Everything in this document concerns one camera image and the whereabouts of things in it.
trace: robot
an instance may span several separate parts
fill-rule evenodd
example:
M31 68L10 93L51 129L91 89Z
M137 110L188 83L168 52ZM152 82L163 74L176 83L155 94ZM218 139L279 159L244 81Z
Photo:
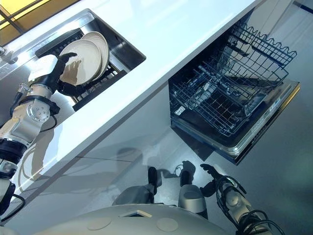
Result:
M10 109L11 119L0 129L0 218L8 209L13 196L21 199L22 204L17 210L1 218L1 222L10 219L25 205L24 199L14 194L15 185L10 179L25 150L37 135L56 125L41 131L42 125L50 117L56 121L54 115L60 110L50 100L51 96L56 90L64 95L76 94L82 90L80 86L75 87L60 80L69 58L76 55L47 55L38 59L28 79L32 81L31 85L20 84ZM111 207L87 213L37 234L226 235L222 228L208 221L205 197L215 194L217 205L236 227L236 235L271 235L272 227L284 235L263 211L252 209L244 196L246 191L238 181L221 175L208 164L202 164L201 167L213 180L203 188L198 188L191 184L188 171L183 171L178 206L154 202L157 170L151 167L148 170L148 184L126 189ZM0 234L17 235L4 226L0 227Z

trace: stack of plates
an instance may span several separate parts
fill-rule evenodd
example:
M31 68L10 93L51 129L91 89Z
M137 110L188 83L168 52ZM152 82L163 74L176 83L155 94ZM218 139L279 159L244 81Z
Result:
M69 52L77 56L71 57L66 63L60 80L74 86L99 78L109 63L108 43L101 33L95 31L67 45L60 55Z

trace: dishwasher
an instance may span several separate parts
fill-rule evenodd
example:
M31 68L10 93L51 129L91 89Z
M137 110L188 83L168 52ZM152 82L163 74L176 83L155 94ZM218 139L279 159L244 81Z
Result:
M234 164L300 90L285 69L296 51L249 27L248 19L237 21L169 80L172 127Z

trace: wire rack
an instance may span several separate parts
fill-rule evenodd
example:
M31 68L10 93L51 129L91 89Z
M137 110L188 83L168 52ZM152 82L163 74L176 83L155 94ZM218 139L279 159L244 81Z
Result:
M192 67L193 75L170 88L171 111L201 115L225 136L235 134L266 95L288 75L284 67L296 56L273 39L246 25L234 25L217 56Z

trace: white countertop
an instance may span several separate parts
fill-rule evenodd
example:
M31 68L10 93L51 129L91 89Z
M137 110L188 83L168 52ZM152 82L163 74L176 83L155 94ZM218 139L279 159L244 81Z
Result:
M16 50L89 8L147 57L58 125L53 133L42 137L47 148L40 151L40 168L28 169L32 179L23 178L20 173L14 176L16 193L45 183L47 177L34 179L40 175L52 176L63 168L259 2L261 0L81 0L10 43L8 49ZM31 168L35 160L21 161L24 170Z

